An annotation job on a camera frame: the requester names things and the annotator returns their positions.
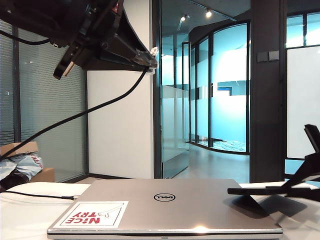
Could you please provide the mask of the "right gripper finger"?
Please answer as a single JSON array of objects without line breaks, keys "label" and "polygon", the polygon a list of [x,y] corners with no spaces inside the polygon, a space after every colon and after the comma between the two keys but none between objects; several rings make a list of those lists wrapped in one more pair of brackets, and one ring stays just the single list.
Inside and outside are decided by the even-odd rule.
[{"label": "right gripper finger", "polygon": [[320,154],[313,153],[305,156],[304,163],[299,167],[296,173],[283,184],[285,190],[297,184],[311,181],[320,177]]},{"label": "right gripper finger", "polygon": [[311,189],[309,187],[290,188],[286,194],[287,197],[304,198],[309,200],[320,199],[320,189]]}]

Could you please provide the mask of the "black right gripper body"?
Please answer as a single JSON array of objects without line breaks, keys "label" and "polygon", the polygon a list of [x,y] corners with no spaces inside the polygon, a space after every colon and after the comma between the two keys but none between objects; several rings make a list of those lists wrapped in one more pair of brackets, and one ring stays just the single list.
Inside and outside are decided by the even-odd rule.
[{"label": "black right gripper body", "polygon": [[320,152],[320,131],[316,125],[306,124],[304,131],[316,153]]}]

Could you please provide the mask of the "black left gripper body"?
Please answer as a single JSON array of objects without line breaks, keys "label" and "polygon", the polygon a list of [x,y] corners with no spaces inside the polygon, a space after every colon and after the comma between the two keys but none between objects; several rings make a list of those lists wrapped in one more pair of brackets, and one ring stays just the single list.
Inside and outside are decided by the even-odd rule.
[{"label": "black left gripper body", "polygon": [[91,61],[101,59],[103,51],[111,52],[119,38],[123,11],[122,0],[90,1],[79,29],[56,66],[53,76],[58,80],[66,77],[75,65],[87,70]]}]

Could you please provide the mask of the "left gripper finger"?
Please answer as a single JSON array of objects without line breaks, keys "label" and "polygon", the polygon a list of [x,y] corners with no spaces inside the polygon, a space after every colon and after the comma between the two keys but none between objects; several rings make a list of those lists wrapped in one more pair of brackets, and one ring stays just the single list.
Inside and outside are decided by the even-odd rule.
[{"label": "left gripper finger", "polygon": [[83,64],[87,71],[152,72],[158,67],[156,58],[135,36],[126,39],[116,35],[110,42],[104,41],[96,49],[83,52],[88,55]]},{"label": "left gripper finger", "polygon": [[131,48],[133,48],[135,50],[144,51],[144,52],[147,51],[146,46],[142,43],[142,41],[140,40],[140,38],[136,34],[135,30],[133,29],[133,27],[128,19],[128,16],[127,16],[127,13],[126,13],[124,6],[122,6],[122,15],[121,15],[117,34]]}]

